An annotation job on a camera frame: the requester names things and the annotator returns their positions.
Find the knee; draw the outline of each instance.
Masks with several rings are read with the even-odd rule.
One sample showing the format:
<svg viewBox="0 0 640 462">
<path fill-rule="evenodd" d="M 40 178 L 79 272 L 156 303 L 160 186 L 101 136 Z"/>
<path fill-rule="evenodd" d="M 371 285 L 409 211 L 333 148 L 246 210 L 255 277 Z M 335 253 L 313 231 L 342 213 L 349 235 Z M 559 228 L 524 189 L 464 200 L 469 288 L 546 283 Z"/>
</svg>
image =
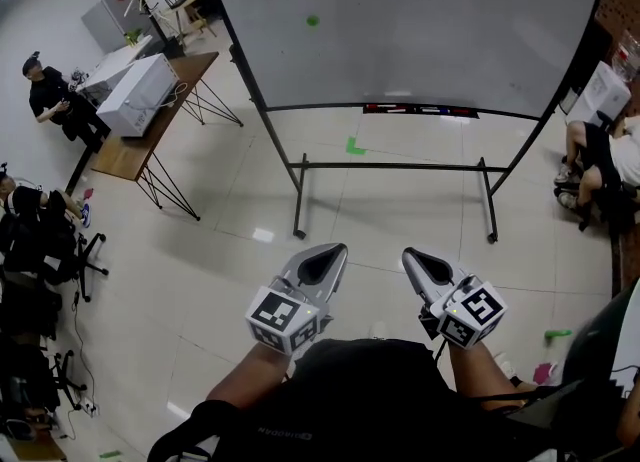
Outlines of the knee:
<svg viewBox="0 0 640 462">
<path fill-rule="evenodd" d="M 597 167 L 591 167 L 584 173 L 580 180 L 580 186 L 584 186 L 588 190 L 598 190 L 602 188 L 602 176 Z"/>
<path fill-rule="evenodd" d="M 567 135 L 574 139 L 577 136 L 581 135 L 582 133 L 584 133 L 584 122 L 582 121 L 571 121 L 568 125 L 567 125 Z"/>
</svg>

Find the wooden table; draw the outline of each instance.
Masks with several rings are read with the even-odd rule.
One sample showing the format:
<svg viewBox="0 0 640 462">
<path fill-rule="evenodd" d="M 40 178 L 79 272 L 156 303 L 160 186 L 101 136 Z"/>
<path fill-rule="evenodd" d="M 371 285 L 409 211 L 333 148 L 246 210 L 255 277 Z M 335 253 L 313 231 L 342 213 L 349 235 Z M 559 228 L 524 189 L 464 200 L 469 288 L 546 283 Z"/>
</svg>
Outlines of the wooden table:
<svg viewBox="0 0 640 462">
<path fill-rule="evenodd" d="M 135 181 L 158 208 L 162 209 L 162 205 L 158 200 L 158 194 L 161 194 L 196 220 L 200 220 L 200 217 L 184 198 L 154 151 L 180 109 L 188 112 L 192 117 L 200 121 L 202 125 L 205 124 L 202 110 L 206 110 L 234 122 L 240 127 L 244 126 L 211 87 L 202 80 L 203 75 L 218 58 L 218 55 L 218 52 L 214 52 L 171 60 L 171 65 L 178 75 L 179 83 L 186 83 L 187 88 L 178 96 L 173 105 L 163 107 L 158 111 L 149 123 L 144 136 L 140 138 L 123 138 L 117 135 L 110 135 L 102 145 L 92 169 L 96 172 L 102 172 L 128 181 Z M 197 86 L 199 82 L 216 97 L 226 110 L 214 105 L 198 94 Z M 190 94 L 195 96 L 196 101 L 189 99 Z M 151 157 L 158 163 L 177 194 L 174 193 L 171 187 L 165 185 L 156 173 L 149 169 Z M 147 184 L 148 191 L 140 184 L 140 180 Z"/>
</svg>

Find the green object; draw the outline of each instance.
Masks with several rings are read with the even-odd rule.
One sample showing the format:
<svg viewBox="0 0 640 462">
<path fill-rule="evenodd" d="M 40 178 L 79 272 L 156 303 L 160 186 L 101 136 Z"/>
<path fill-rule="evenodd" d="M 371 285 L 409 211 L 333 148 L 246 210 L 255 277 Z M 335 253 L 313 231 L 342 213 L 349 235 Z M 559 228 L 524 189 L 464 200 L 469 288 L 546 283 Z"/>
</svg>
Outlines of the green object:
<svg viewBox="0 0 640 462">
<path fill-rule="evenodd" d="M 570 330 L 548 330 L 544 333 L 544 337 L 547 339 L 551 338 L 562 338 L 564 336 L 571 336 L 573 332 Z"/>
<path fill-rule="evenodd" d="M 349 154 L 367 154 L 366 149 L 356 147 L 356 137 L 349 137 L 347 140 L 347 153 Z"/>
<path fill-rule="evenodd" d="M 109 451 L 108 453 L 103 453 L 102 455 L 100 455 L 100 458 L 113 458 L 113 457 L 119 457 L 120 455 L 122 455 L 122 453 L 118 450 Z"/>
</svg>

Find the shoe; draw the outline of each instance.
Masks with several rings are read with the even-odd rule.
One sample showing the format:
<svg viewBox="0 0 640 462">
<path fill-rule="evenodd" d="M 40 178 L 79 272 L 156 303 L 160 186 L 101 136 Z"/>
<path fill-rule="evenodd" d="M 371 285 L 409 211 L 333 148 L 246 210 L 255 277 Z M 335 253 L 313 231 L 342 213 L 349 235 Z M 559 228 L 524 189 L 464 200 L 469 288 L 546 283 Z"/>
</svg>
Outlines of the shoe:
<svg viewBox="0 0 640 462">
<path fill-rule="evenodd" d="M 389 331 L 387 325 L 384 322 L 376 322 L 369 329 L 369 339 L 387 339 L 389 337 Z"/>
<path fill-rule="evenodd" d="M 498 368 L 502 370 L 502 373 L 504 373 L 509 380 L 517 376 L 516 369 L 511 364 L 511 361 L 509 361 L 509 359 L 507 358 L 506 353 L 500 352 L 496 354 L 493 360 L 496 361 Z"/>
<path fill-rule="evenodd" d="M 580 176 L 578 176 L 578 174 L 574 172 L 573 167 L 567 165 L 566 163 L 563 163 L 562 167 L 560 167 L 560 172 L 553 180 L 553 184 L 559 186 L 567 185 L 570 183 L 580 183 Z"/>
<path fill-rule="evenodd" d="M 558 196 L 558 202 L 568 210 L 578 211 L 578 198 L 569 192 L 562 192 Z"/>
<path fill-rule="evenodd" d="M 82 208 L 82 225 L 87 228 L 91 225 L 91 206 L 85 204 Z"/>
</svg>

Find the black t-shirt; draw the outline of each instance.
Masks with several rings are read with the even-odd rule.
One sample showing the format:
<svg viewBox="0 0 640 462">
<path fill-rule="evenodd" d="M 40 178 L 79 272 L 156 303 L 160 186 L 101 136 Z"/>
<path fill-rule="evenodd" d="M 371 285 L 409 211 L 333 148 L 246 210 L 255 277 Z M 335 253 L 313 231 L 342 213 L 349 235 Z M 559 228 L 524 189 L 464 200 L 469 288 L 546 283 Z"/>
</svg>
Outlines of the black t-shirt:
<svg viewBox="0 0 640 462">
<path fill-rule="evenodd" d="M 532 458 L 515 441 L 513 422 L 447 387 L 423 345 L 324 343 L 248 410 L 220 401 L 198 405 L 155 444 L 149 462 L 173 462 L 183 452 L 205 461 Z"/>
<path fill-rule="evenodd" d="M 27 186 L 18 186 L 9 194 L 4 202 L 4 209 L 7 213 L 13 213 L 20 217 L 20 220 L 29 224 L 37 222 L 40 213 L 40 198 L 42 192 Z"/>
<path fill-rule="evenodd" d="M 44 80 L 31 82 L 31 94 L 29 104 L 33 114 L 38 117 L 45 110 L 49 110 L 60 101 L 71 101 L 71 107 L 77 94 L 69 92 L 69 85 L 62 79 L 62 73 L 53 67 L 45 67 L 42 70 Z M 63 124 L 71 113 L 71 107 L 65 112 L 58 112 L 51 121 L 54 124 Z"/>
</svg>

